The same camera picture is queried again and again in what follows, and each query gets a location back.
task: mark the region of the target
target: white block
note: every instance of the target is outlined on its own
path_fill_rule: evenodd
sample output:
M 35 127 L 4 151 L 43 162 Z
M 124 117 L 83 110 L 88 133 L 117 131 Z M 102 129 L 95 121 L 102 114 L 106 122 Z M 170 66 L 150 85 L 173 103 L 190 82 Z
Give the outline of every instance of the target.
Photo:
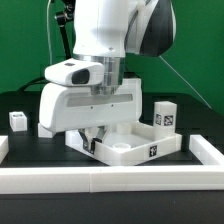
M 56 133 L 48 131 L 40 123 L 38 123 L 38 137 L 39 138 L 53 138 Z
M 0 163 L 9 152 L 8 136 L 0 136 Z
M 0 169 L 0 194 L 89 192 L 90 168 Z
M 223 166 L 105 167 L 92 170 L 90 192 L 219 190 Z
M 175 135 L 177 105 L 168 101 L 156 102 L 154 109 L 154 140 Z
M 189 149 L 203 165 L 224 165 L 224 156 L 201 135 L 191 135 Z
M 27 117 L 23 112 L 10 112 L 9 123 L 14 132 L 27 131 Z

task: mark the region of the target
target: black cable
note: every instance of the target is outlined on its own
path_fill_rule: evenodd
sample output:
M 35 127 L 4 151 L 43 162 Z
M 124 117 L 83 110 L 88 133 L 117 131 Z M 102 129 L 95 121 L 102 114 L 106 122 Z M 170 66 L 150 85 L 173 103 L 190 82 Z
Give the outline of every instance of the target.
M 48 81 L 41 82 L 42 80 L 46 80 L 45 77 L 39 77 L 39 78 L 33 79 L 30 82 L 28 82 L 27 84 L 21 86 L 17 91 L 23 92 L 31 85 L 47 84 L 48 83 Z

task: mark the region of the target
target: small white cube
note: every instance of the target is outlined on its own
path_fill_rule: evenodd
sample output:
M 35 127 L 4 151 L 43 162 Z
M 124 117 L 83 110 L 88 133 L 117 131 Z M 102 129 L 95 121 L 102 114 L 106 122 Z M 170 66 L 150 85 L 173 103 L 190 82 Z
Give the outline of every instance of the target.
M 39 138 L 53 138 L 56 133 L 48 131 L 40 123 L 38 123 L 38 137 Z
M 14 132 L 27 131 L 27 117 L 23 112 L 10 112 L 9 123 Z

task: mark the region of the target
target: white box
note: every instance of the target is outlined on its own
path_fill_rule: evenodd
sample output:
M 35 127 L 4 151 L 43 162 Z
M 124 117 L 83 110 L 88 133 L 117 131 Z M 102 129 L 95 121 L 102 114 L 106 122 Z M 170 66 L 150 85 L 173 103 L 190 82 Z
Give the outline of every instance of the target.
M 9 123 L 14 132 L 27 131 L 27 117 L 22 111 L 10 112 Z
M 156 102 L 154 109 L 154 139 L 175 136 L 177 105 L 168 101 Z

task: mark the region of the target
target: white cylinder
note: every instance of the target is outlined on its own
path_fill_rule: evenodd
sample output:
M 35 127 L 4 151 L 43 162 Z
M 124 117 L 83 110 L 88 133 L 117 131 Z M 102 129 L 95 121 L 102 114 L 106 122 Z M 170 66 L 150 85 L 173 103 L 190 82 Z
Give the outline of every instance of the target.
M 128 0 L 77 0 L 76 55 L 125 57 Z

